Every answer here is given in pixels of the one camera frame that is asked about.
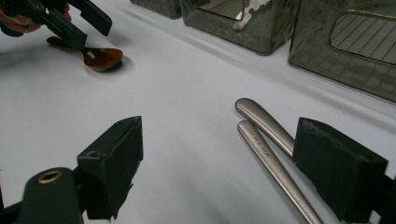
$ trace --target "black foam block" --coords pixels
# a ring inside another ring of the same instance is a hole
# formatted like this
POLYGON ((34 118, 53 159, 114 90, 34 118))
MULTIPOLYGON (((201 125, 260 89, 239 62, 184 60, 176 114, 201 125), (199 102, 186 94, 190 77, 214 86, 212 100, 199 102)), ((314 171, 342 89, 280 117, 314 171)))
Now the black foam block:
POLYGON ((368 222, 388 161, 333 127, 300 118, 292 158, 337 217, 368 222))

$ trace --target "hand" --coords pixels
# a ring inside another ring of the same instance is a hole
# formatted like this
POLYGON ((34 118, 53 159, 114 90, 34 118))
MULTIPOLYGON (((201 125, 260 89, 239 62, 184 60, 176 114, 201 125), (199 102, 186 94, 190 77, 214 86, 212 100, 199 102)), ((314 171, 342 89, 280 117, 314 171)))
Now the hand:
MULTIPOLYGON (((69 14, 70 6, 68 4, 64 7, 64 17, 71 21, 72 18, 69 14)), ((3 23, 7 28, 19 32, 19 33, 31 33, 38 28, 40 25, 34 23, 30 18, 17 15, 16 17, 8 17, 0 9, 0 22, 3 23)))

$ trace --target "translucent container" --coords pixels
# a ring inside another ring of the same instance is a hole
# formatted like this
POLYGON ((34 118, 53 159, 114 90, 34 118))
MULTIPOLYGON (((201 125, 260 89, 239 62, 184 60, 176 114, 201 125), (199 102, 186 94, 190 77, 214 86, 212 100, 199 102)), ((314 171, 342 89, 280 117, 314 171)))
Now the translucent container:
POLYGON ((396 102, 395 16, 395 0, 302 0, 289 63, 396 102))
POLYGON ((131 2, 135 5, 158 12, 170 19, 178 19, 181 17, 179 0, 131 0, 131 2))
POLYGON ((260 55, 273 53, 292 35, 295 0, 181 0, 186 25, 260 55))

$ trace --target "stainless steel spoon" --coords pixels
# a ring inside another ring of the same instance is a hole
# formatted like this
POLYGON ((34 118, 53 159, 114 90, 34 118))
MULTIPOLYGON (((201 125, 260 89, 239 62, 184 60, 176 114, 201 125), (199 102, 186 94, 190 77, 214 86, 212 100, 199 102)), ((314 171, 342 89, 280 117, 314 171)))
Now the stainless steel spoon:
POLYGON ((323 223, 256 127, 250 121, 243 120, 239 122, 238 130, 262 161, 262 164, 264 164, 276 182, 289 196, 307 223, 323 223))
POLYGON ((237 100, 235 108, 242 116, 270 137, 291 159, 294 138, 264 108, 248 98, 237 100))

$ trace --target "robotic arm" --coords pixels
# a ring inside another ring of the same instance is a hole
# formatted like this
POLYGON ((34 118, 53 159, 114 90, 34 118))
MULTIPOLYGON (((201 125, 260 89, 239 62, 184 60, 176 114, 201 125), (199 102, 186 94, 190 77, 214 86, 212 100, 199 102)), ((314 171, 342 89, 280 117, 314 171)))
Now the robotic arm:
MULTIPOLYGON (((9 17, 22 15, 39 25, 46 25, 68 45, 82 49, 87 35, 63 16, 66 3, 80 10, 80 16, 102 35, 108 35, 112 25, 110 17, 90 0, 0 0, 0 8, 9 17)), ((0 26, 6 35, 22 35, 2 24, 0 26)))

